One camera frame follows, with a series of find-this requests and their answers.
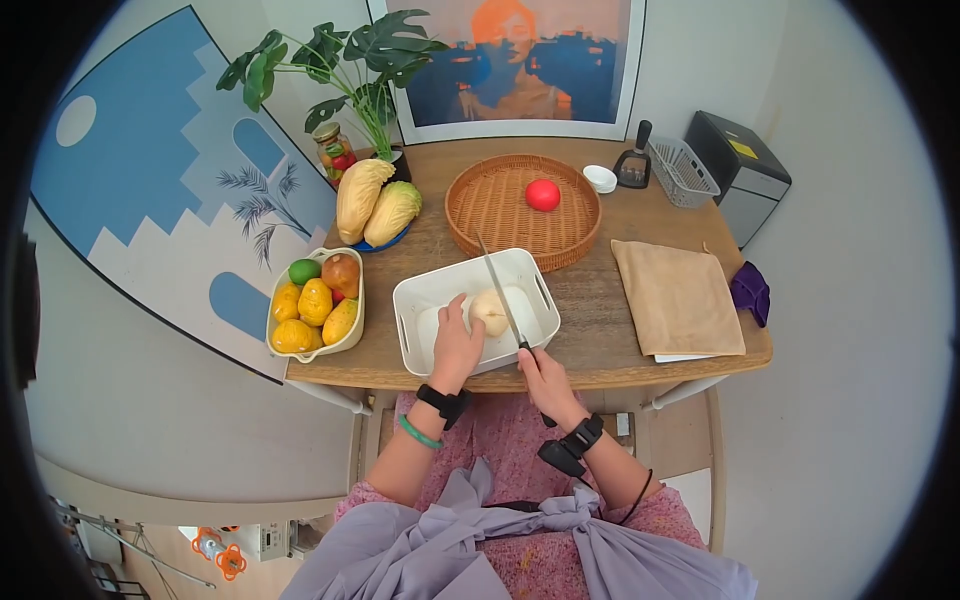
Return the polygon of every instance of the black cable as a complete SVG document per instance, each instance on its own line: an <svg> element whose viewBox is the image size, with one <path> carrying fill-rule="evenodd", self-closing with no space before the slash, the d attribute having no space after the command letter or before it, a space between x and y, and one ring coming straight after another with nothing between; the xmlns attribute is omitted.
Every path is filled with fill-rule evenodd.
<svg viewBox="0 0 960 600"><path fill-rule="evenodd" d="M647 488L650 487L650 482L653 480L653 478L654 478L654 470L650 469L650 473L647 475L647 483L643 484L643 490L640 490L640 495L636 497L636 502L634 502L634 506L630 507L630 512L627 513L627 515L624 516L622 519L620 519L620 522L617 523L617 525L622 525L626 523L627 519L630 518L630 515L634 513L634 511L636 510L636 507L640 504L640 500L643 499L643 495L647 493Z"/></svg>

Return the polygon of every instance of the jar lid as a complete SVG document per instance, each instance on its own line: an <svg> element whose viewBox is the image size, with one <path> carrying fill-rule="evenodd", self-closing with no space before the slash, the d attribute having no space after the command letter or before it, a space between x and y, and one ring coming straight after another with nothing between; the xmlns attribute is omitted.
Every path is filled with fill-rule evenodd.
<svg viewBox="0 0 960 600"><path fill-rule="evenodd" d="M329 123L321 123L317 126L317 129L311 133L313 135L313 141L322 142L325 141L334 135L340 134L340 124L336 121L330 121Z"/></svg>

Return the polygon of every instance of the green jade bangle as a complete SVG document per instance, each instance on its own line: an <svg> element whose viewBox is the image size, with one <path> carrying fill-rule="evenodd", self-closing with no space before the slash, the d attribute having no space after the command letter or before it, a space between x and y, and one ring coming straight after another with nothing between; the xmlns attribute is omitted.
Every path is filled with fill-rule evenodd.
<svg viewBox="0 0 960 600"><path fill-rule="evenodd" d="M410 421L407 420L406 415L400 415L399 421L400 421L400 426L403 427L406 430L406 432L410 434L411 438L413 438L414 440L417 440L418 442L425 445L426 447L433 450L439 450L440 448L444 447L443 442L434 442L433 440L431 440L430 438L426 437L421 432L419 432L416 427L410 424Z"/></svg>

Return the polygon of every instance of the hand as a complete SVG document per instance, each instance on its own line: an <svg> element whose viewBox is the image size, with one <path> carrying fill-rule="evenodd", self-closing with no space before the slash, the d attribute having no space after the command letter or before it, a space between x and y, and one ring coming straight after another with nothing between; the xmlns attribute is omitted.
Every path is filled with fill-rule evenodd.
<svg viewBox="0 0 960 600"><path fill-rule="evenodd" d="M440 329L433 344L433 373L427 383L441 394L459 394L483 353L487 329L484 322L474 319L471 332L467 332L461 306L466 297L460 294L437 313Z"/></svg>
<svg viewBox="0 0 960 600"><path fill-rule="evenodd" d="M556 421L566 433L576 429L580 421L589 419L590 414L570 389L563 365L542 348L534 348L533 355L526 348L521 348L517 357L520 359L517 366L527 380L530 403L540 412Z"/></svg>

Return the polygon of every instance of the portrait painting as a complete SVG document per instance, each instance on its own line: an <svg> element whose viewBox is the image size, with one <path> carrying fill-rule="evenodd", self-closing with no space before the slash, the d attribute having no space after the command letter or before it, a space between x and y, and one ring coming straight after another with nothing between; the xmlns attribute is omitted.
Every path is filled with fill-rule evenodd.
<svg viewBox="0 0 960 600"><path fill-rule="evenodd" d="M448 50L395 88L404 143L501 135L623 140L645 0L369 0Z"/></svg>

